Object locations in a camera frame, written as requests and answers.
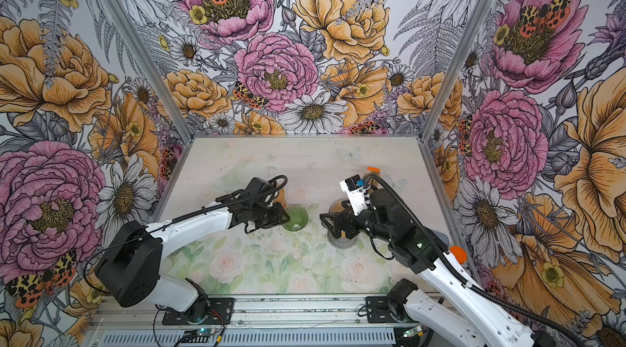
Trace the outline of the clear grey glass carafe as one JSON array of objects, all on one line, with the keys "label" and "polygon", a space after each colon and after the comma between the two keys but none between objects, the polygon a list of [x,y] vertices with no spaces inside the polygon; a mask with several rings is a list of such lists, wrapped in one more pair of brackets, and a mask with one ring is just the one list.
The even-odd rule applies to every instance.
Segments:
[{"label": "clear grey glass carafe", "polygon": [[345,237],[335,238],[331,232],[327,233],[328,241],[336,249],[349,249],[353,247],[357,241],[357,238],[347,239]]}]

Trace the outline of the orange glass carafe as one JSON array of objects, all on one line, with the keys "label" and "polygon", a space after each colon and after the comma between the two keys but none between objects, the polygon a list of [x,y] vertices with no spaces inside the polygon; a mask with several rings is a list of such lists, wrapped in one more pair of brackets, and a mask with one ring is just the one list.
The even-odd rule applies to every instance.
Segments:
[{"label": "orange glass carafe", "polygon": [[282,188],[278,191],[274,200],[272,200],[273,204],[280,204],[283,209],[287,209],[287,204],[285,200],[285,189]]}]

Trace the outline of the orange coffee filter pack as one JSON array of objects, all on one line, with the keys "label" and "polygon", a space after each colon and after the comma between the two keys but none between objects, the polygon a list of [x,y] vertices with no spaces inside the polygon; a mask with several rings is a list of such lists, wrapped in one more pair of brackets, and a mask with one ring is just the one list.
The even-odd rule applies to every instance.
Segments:
[{"label": "orange coffee filter pack", "polygon": [[377,177],[381,176],[381,169],[379,168],[367,167],[366,171],[367,171],[366,172],[367,176],[370,176],[370,175],[377,176]]}]

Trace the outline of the clear grey glass dripper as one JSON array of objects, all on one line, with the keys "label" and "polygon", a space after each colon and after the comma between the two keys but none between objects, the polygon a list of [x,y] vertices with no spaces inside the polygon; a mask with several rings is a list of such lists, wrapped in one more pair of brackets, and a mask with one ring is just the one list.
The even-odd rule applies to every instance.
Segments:
[{"label": "clear grey glass dripper", "polygon": [[350,205],[350,202],[349,202],[348,199],[336,200],[329,207],[329,212],[330,213],[340,213],[340,212],[343,212],[347,208],[347,206],[349,206],[349,205]]}]

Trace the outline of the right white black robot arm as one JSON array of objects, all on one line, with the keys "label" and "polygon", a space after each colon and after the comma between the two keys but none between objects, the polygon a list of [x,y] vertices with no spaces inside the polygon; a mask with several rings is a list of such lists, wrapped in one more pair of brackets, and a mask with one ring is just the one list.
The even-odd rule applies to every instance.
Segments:
[{"label": "right white black robot arm", "polygon": [[453,251],[425,227],[393,191],[340,184],[347,200],[338,213],[320,219],[335,239],[360,233],[387,243],[389,258],[420,276],[445,301],[448,309],[413,282],[402,279],[387,295],[393,316],[426,325],[455,346],[554,346],[545,331],[522,324],[467,274]]}]

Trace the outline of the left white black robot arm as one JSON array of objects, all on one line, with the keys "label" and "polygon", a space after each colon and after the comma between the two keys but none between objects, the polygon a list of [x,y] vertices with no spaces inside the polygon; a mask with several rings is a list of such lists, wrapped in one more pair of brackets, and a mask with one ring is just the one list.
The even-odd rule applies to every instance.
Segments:
[{"label": "left white black robot arm", "polygon": [[210,312],[206,292],[191,279],[165,275],[162,262],[213,233],[243,226],[251,234],[284,224],[289,217],[277,197],[287,182],[285,175],[269,180],[254,177],[246,188],[171,221],[149,225],[130,221],[99,252],[95,275],[121,307],[148,302],[198,324]]}]

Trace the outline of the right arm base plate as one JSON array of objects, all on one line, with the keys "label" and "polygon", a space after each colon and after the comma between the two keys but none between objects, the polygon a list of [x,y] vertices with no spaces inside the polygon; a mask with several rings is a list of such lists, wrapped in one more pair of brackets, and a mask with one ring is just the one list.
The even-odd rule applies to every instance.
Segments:
[{"label": "right arm base plate", "polygon": [[369,324],[401,324],[408,321],[404,306],[387,296],[367,296],[365,317]]}]

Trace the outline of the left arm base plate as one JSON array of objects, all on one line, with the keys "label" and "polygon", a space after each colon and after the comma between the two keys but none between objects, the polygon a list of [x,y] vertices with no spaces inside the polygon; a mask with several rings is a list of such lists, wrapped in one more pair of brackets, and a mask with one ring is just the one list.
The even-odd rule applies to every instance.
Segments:
[{"label": "left arm base plate", "polygon": [[194,303],[185,312],[167,308],[161,323],[165,326],[229,325],[235,302],[230,297],[209,297]]}]

